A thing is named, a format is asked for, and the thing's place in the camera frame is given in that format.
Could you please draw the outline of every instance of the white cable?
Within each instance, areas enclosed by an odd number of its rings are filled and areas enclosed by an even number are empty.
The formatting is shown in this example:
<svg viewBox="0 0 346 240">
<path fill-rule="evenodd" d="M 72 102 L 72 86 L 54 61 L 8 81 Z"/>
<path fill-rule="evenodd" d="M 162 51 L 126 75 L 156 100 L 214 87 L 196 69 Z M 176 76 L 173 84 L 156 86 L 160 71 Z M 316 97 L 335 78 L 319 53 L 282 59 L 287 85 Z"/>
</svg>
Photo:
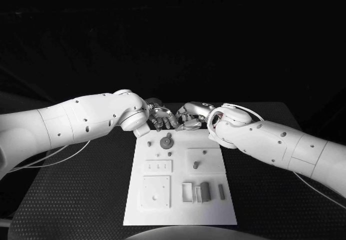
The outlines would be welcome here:
<svg viewBox="0 0 346 240">
<path fill-rule="evenodd" d="M 325 195 L 306 181 L 305 179 L 300 177 L 300 175 L 293 172 L 296 174 L 296 176 L 300 178 L 300 180 L 305 182 L 305 184 L 322 195 L 325 196 L 335 204 L 338 204 L 341 207 L 343 207 L 346 209 L 346 206 L 343 206 L 338 201 L 335 201 L 328 195 Z"/>
<path fill-rule="evenodd" d="M 90 142 L 91 142 L 91 141 L 88 141 L 87 144 L 84 145 L 84 147 L 81 148 L 81 150 L 80 150 L 72 156 L 70 156 L 68 158 L 65 158 L 64 160 L 61 160 L 61 161 L 58 161 L 58 162 L 55 162 L 55 163 L 51 163 L 51 164 L 48 164 L 48 165 L 44 165 L 44 166 L 28 166 L 26 168 L 44 168 L 44 167 L 49 167 L 49 166 L 52 166 L 52 165 L 55 165 L 55 164 L 62 163 L 64 161 L 67 161 L 68 159 L 71 159 L 71 158 L 85 149 L 85 147 L 87 147 L 87 145 L 90 144 Z"/>
<path fill-rule="evenodd" d="M 258 118 L 260 118 L 260 120 L 261 121 L 264 121 L 264 119 L 263 119 L 263 117 L 253 111 L 253 110 L 250 110 L 248 108 L 245 108 L 244 106 L 238 106 L 238 105 L 235 105 L 235 104 L 232 104 L 235 107 L 238 107 L 240 109 L 244 109 L 244 110 L 247 110 L 250 113 L 253 113 Z M 346 206 L 343 206 L 338 201 L 335 201 L 328 195 L 325 195 L 306 181 L 305 181 L 305 179 L 300 177 L 300 175 L 296 173 L 296 172 L 293 172 L 294 174 L 296 174 L 296 176 L 300 178 L 300 180 L 305 182 L 305 184 L 323 196 L 323 197 L 326 197 L 335 204 L 338 204 L 341 207 L 343 207 L 345 209 L 346 209 Z"/>
<path fill-rule="evenodd" d="M 59 153 L 68 146 L 70 146 L 70 145 L 67 145 L 65 147 L 62 147 L 55 153 L 52 153 L 51 155 L 45 156 L 45 157 L 44 157 L 42 159 L 39 159 L 38 161 L 29 163 L 29 164 L 25 165 L 25 166 L 21 166 L 21 167 L 13 168 L 9 172 L 12 173 L 12 172 L 15 172 L 15 171 L 18 171 L 18 170 L 21 170 L 21 169 L 25 169 L 26 167 L 29 167 L 29 166 L 32 166 L 34 164 L 39 163 L 39 162 L 44 161 L 45 159 L 51 158 L 51 157 L 52 157 L 57 153 Z"/>
</svg>

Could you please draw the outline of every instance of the black table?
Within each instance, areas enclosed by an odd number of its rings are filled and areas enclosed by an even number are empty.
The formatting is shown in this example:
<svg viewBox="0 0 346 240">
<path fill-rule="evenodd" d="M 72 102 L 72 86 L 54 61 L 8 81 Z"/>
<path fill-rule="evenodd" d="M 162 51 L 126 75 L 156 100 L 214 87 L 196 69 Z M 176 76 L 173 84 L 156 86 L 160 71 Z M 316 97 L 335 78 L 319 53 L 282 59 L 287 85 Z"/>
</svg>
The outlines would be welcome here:
<svg viewBox="0 0 346 240">
<path fill-rule="evenodd" d="M 266 120 L 300 129 L 282 102 L 232 103 L 254 110 Z M 166 107 L 176 112 L 182 105 L 168 103 Z M 116 127 L 74 158 L 42 168 L 13 218 L 10 240 L 116 240 L 160 227 L 123 226 L 136 140 L 133 132 Z M 47 164 L 70 157 L 83 146 L 71 145 Z M 238 226 L 215 227 L 270 239 L 346 239 L 346 210 L 290 171 L 238 149 L 221 150 Z"/>
</svg>

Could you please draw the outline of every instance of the textured table surface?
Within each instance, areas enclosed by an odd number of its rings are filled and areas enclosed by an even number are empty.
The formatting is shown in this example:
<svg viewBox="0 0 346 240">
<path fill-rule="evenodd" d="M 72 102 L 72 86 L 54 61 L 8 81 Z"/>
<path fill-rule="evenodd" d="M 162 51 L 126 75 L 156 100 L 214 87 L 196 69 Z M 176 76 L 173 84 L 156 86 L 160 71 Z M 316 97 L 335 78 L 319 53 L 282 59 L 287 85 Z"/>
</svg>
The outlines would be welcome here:
<svg viewBox="0 0 346 240">
<path fill-rule="evenodd" d="M 232 103 L 266 120 L 300 129 L 283 103 Z M 168 103 L 166 107 L 176 112 L 182 105 Z M 74 158 L 42 168 L 13 218 L 10 240 L 116 240 L 160 227 L 123 226 L 136 140 L 133 132 L 116 127 Z M 83 146 L 71 145 L 45 164 L 70 157 Z M 221 149 L 238 226 L 217 227 L 269 239 L 346 239 L 346 210 L 290 171 L 238 149 Z M 343 202 L 326 187 L 312 184 Z"/>
</svg>

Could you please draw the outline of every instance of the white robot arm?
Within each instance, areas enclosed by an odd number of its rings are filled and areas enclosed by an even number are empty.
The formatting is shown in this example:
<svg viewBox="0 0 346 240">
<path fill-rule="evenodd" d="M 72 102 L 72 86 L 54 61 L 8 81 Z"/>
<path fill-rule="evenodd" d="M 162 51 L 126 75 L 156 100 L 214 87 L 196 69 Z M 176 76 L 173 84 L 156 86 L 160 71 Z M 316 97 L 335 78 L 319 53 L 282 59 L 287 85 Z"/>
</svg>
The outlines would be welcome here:
<svg viewBox="0 0 346 240">
<path fill-rule="evenodd" d="M 149 117 L 158 131 L 163 122 L 179 125 L 170 110 L 127 89 L 0 115 L 0 179 L 29 157 L 106 136 L 116 126 L 140 138 L 150 132 Z"/>
<path fill-rule="evenodd" d="M 198 119 L 188 120 L 189 115 Z M 189 102 L 176 113 L 178 118 L 182 116 L 188 121 L 176 131 L 196 130 L 207 122 L 209 139 L 225 148 L 238 148 L 267 164 L 300 173 L 346 198 L 346 146 L 271 121 L 254 122 L 232 104 L 215 108 Z"/>
</svg>

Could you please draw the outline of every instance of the black background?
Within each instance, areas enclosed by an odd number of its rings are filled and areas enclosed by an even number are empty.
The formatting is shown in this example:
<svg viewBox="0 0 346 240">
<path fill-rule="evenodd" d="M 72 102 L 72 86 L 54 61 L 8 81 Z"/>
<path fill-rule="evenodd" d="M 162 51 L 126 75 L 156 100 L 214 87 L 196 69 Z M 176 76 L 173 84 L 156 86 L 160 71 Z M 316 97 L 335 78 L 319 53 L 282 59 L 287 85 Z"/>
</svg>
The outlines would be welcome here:
<svg viewBox="0 0 346 240">
<path fill-rule="evenodd" d="M 228 1 L 3 5 L 0 91 L 61 103 L 132 89 L 173 102 L 284 102 L 346 144 L 342 5 Z"/>
</svg>

